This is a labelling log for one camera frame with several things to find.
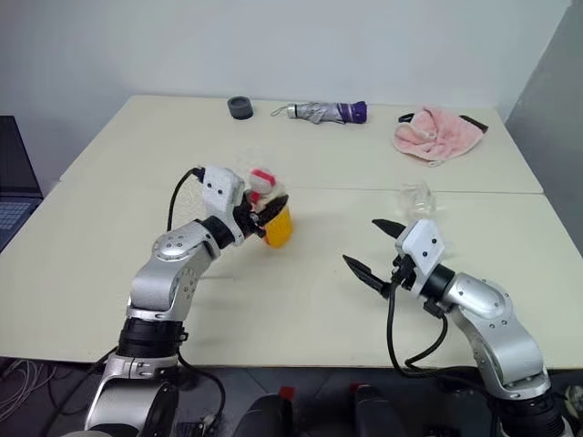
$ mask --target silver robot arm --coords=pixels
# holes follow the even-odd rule
[[[203,185],[210,216],[167,232],[154,243],[149,261],[133,279],[118,348],[107,359],[85,431],[71,436],[170,434],[179,400],[178,351],[188,337],[182,323],[197,282],[222,249],[239,246],[250,234],[264,234],[241,178],[215,167],[193,169],[193,174]],[[282,208],[285,201],[287,197],[274,200],[273,207]],[[277,212],[266,209],[270,217]]]
[[[431,301],[467,337],[504,435],[573,436],[555,403],[542,352],[518,321],[509,294],[494,282],[455,274],[440,264],[445,245],[432,220],[408,227],[373,223],[396,238],[393,278],[399,278],[398,285]],[[388,284],[380,284],[360,262],[345,259],[359,279],[383,294]]]

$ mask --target purple umbrella handle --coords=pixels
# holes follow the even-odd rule
[[[350,103],[339,103],[338,111],[344,123],[356,123],[361,125],[366,121],[366,103],[363,101]]]

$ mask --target laptop keyboard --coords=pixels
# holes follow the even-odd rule
[[[0,202],[0,229],[11,229],[29,206],[30,203],[25,202]]]

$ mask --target yellow cup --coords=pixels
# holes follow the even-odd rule
[[[265,225],[265,242],[273,248],[280,248],[288,242],[293,232],[292,216],[286,205],[280,213]]]

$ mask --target floor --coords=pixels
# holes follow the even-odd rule
[[[83,366],[61,363],[58,374],[73,373],[54,384],[56,397],[82,374]],[[373,369],[231,369],[211,370],[223,381],[227,403],[220,426],[214,437],[229,437],[239,419],[257,398],[266,393],[278,392],[281,386],[296,389],[293,400],[294,423],[297,434],[305,437],[352,436],[350,385],[370,383],[378,387],[391,401],[411,436],[429,435],[427,426],[454,427],[461,436],[486,437],[490,413],[481,395],[471,391],[444,391],[435,380],[404,380],[391,370]],[[570,384],[583,384],[583,371],[552,376],[553,387],[563,391]],[[91,378],[72,398],[68,409],[75,409],[90,401],[97,388],[98,375]],[[5,399],[17,388],[17,378],[0,383],[0,399]],[[180,394],[178,422],[195,422],[213,413],[219,403],[216,386],[208,380],[197,381],[194,388]],[[52,407],[46,388],[34,392],[28,400],[4,422],[0,422],[0,435],[37,436]],[[81,430],[85,414],[60,417],[51,436]],[[179,432],[174,435],[187,437]]]

